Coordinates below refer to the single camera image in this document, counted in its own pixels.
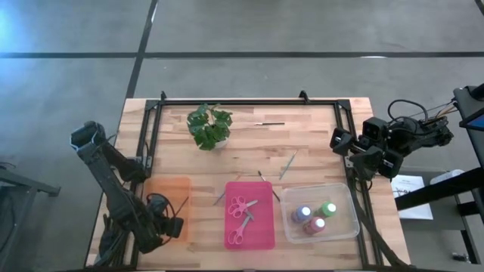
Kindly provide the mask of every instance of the paper sheet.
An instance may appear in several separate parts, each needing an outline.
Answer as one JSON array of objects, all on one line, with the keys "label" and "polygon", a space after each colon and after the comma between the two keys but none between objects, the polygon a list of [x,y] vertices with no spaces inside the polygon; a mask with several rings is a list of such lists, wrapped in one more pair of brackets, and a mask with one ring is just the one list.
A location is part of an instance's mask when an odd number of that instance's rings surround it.
[{"label": "paper sheet", "polygon": [[[393,197],[403,196],[425,187],[424,180],[418,176],[397,175],[392,179]],[[423,204],[414,208],[405,209],[399,212],[402,219],[426,219],[433,220],[430,205]]]}]

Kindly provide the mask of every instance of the black metal frame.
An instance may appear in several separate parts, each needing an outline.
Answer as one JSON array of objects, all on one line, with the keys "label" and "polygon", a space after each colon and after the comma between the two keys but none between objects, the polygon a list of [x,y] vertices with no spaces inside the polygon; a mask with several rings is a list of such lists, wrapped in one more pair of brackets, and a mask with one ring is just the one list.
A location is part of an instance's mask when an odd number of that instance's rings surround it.
[{"label": "black metal frame", "polygon": [[[140,136],[138,140],[138,147],[136,151],[136,156],[138,159],[142,159],[143,156],[143,149],[145,145],[145,139],[147,136],[147,127],[148,123],[150,121],[150,114],[152,111],[156,110],[155,112],[155,117],[154,117],[154,124],[153,124],[153,130],[150,138],[150,143],[149,143],[149,151],[147,155],[147,173],[146,175],[150,177],[151,172],[152,172],[152,165],[153,165],[153,160],[154,160],[154,154],[155,154],[155,149],[157,145],[157,136],[158,136],[158,131],[160,128],[160,120],[161,120],[161,115],[162,115],[162,109],[163,106],[186,106],[186,105],[200,105],[201,103],[208,103],[208,104],[224,104],[224,105],[321,105],[321,106],[332,106],[334,108],[334,113],[336,117],[336,123],[337,126],[342,128],[343,127],[343,118],[341,116],[341,110],[344,110],[347,118],[347,122],[349,124],[349,130],[352,132],[352,134],[356,135],[356,130],[355,130],[355,124],[353,122],[353,117],[352,117],[352,111],[351,111],[351,105],[349,100],[342,100],[342,99],[335,99],[335,100],[310,100],[307,93],[305,91],[301,91],[299,94],[298,98],[294,99],[233,99],[233,100],[226,100],[226,99],[184,99],[184,100],[168,100],[166,99],[166,95],[164,92],[161,94],[161,99],[160,100],[147,100],[145,107],[144,107],[144,115],[143,115],[143,121],[141,124],[141,130],[140,130]],[[346,181],[349,187],[349,190],[351,192],[353,202],[358,201],[356,199],[357,193],[356,193],[356,188],[355,188],[355,182],[353,177],[350,175],[350,169],[346,166],[346,164],[343,161],[343,167],[345,168],[345,173],[346,173]],[[366,184],[362,185],[362,196],[365,204],[365,211],[369,214],[370,220],[372,224],[374,224],[374,215],[373,215],[373,210],[371,208],[371,201],[370,201],[370,196],[368,194],[368,190],[366,190]],[[130,190],[132,192],[136,192],[136,189],[138,187],[138,184],[131,184]],[[365,245],[365,238],[363,231],[360,231],[360,233],[357,236],[357,242],[358,242],[358,250],[360,253],[360,259],[361,259],[361,265],[364,267],[365,265],[369,264],[368,261],[368,253]],[[372,240],[373,242],[373,250],[374,250],[374,255],[375,255],[375,260],[377,262],[377,265],[383,265],[383,260],[381,258],[381,253],[380,250],[377,248],[377,244]],[[136,266],[138,264],[138,255],[139,252],[136,248],[136,244],[134,243],[133,248],[132,248],[132,256],[131,260],[128,265],[123,265],[119,267],[120,270],[126,270],[126,269],[136,269]]]}]

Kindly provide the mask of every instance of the clear plastic container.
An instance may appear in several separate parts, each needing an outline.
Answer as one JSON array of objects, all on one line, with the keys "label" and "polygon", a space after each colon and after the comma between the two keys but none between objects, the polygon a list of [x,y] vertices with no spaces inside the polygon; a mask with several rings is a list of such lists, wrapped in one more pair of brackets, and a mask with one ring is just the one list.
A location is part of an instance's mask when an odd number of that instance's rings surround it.
[{"label": "clear plastic container", "polygon": [[[326,225],[321,232],[309,235],[303,231],[304,223],[296,223],[291,218],[299,206],[309,206],[314,212],[327,201],[336,205],[337,211],[335,215],[324,219]],[[351,194],[342,183],[286,188],[282,192],[281,209],[284,232],[292,243],[348,239],[360,232]]]}]

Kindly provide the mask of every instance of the pink tray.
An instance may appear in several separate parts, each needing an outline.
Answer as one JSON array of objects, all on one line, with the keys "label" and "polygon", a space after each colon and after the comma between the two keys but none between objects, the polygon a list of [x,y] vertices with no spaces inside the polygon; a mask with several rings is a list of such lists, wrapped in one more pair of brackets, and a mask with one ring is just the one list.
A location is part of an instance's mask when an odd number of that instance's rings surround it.
[{"label": "pink tray", "polygon": [[[242,196],[246,202],[258,200],[249,207],[254,216],[244,229],[244,241],[240,245],[228,243],[228,234],[239,228],[245,219],[245,214],[239,218],[228,214],[228,207],[233,197]],[[225,185],[225,248],[234,250],[273,249],[274,209],[272,206],[272,184],[270,182],[231,181]]]}]

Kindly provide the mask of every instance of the paint bottle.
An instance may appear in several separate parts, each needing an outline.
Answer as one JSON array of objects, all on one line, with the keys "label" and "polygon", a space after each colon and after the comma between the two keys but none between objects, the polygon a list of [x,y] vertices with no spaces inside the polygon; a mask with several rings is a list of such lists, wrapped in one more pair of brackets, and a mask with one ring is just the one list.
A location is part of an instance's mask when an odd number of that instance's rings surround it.
[{"label": "paint bottle", "polygon": [[309,208],[308,206],[299,206],[292,213],[291,218],[296,223],[302,223],[306,220],[309,220],[311,219],[311,208]]},{"label": "paint bottle", "polygon": [[302,226],[302,230],[309,235],[313,235],[322,231],[325,226],[326,222],[324,222],[323,218],[314,217]]},{"label": "paint bottle", "polygon": [[332,202],[324,202],[321,207],[315,210],[315,216],[319,216],[320,218],[328,218],[336,214],[336,205]]}]

